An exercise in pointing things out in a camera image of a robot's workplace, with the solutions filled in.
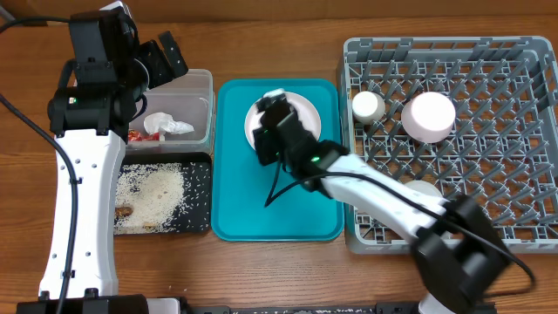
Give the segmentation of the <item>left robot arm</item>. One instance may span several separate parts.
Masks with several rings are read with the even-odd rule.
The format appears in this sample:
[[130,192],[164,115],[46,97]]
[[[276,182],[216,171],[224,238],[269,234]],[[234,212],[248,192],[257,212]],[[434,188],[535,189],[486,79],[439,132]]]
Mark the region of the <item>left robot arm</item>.
[[75,56],[47,106],[43,136],[55,148],[58,187],[50,257],[34,302],[20,313],[186,313],[183,297],[119,293],[113,248],[115,193],[130,123],[145,92],[187,73],[169,32],[71,34]]

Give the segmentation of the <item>brown food piece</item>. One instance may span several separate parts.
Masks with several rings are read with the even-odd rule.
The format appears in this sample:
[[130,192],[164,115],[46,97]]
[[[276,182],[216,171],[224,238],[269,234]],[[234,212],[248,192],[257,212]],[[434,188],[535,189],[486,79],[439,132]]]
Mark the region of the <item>brown food piece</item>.
[[132,213],[133,213],[132,207],[124,206],[124,207],[115,208],[115,217],[119,219],[128,217]]

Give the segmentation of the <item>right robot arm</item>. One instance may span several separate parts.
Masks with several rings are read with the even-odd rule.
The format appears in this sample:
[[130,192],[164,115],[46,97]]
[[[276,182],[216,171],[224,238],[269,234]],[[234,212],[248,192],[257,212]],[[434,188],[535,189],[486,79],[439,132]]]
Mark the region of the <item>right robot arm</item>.
[[254,107],[255,151],[263,166],[289,173],[295,186],[364,211],[407,241],[428,294],[421,313],[471,313],[509,265],[509,252],[480,205],[467,195],[450,201],[421,194],[378,172],[304,128],[282,89]]

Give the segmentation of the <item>small pink plate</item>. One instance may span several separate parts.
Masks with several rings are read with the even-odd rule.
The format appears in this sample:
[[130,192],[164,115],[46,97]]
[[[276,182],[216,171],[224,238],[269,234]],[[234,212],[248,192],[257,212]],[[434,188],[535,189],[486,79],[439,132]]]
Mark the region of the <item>small pink plate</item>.
[[411,99],[401,113],[402,127],[413,139],[432,144],[444,140],[456,119],[452,101],[439,92],[423,92]]

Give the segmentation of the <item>white paper cup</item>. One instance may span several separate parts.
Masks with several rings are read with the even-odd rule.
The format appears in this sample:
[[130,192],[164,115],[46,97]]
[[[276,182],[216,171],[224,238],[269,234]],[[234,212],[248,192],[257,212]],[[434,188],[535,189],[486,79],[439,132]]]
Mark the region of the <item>white paper cup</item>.
[[351,105],[353,118],[362,124],[369,125],[384,117],[384,99],[374,92],[357,93],[352,99]]

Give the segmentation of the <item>large pink plate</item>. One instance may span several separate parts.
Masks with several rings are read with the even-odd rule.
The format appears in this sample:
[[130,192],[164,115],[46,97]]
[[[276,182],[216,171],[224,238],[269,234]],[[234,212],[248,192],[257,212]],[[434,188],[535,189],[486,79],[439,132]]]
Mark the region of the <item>large pink plate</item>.
[[[294,92],[286,92],[283,89],[266,92],[265,96],[268,94],[276,94],[278,92],[283,92],[285,94],[287,101],[296,109],[298,118],[302,122],[303,127],[306,130],[311,131],[314,137],[318,140],[321,135],[322,124],[319,113],[313,104],[302,95]],[[244,123],[245,135],[252,148],[255,148],[253,131],[262,126],[260,122],[261,116],[262,113],[257,111],[256,103],[254,103],[249,108]]]

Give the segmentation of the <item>white tissue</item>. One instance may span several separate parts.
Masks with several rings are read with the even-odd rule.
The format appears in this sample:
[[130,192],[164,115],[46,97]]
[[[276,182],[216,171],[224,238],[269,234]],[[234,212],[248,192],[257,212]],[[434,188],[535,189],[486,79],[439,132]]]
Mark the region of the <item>white tissue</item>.
[[144,118],[144,128],[147,133],[163,134],[184,134],[194,131],[194,127],[183,121],[174,120],[173,116],[167,113],[152,113]]

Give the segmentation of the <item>grey bowl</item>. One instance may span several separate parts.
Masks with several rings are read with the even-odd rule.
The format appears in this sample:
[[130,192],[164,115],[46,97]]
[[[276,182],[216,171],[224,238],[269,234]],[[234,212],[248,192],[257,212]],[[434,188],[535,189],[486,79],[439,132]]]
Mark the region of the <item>grey bowl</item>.
[[408,188],[420,192],[424,195],[443,198],[441,192],[428,181],[422,181],[422,180],[409,181],[405,185]]

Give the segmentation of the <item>red snack wrapper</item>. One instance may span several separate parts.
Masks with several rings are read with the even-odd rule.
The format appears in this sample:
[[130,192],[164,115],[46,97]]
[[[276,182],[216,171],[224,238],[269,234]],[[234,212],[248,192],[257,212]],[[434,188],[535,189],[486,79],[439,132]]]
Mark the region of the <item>red snack wrapper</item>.
[[141,132],[138,132],[138,131],[135,131],[135,130],[130,130],[128,132],[128,140],[130,142],[134,142],[134,141],[159,141],[160,140],[160,134],[159,133],[154,133],[154,134],[144,135]]

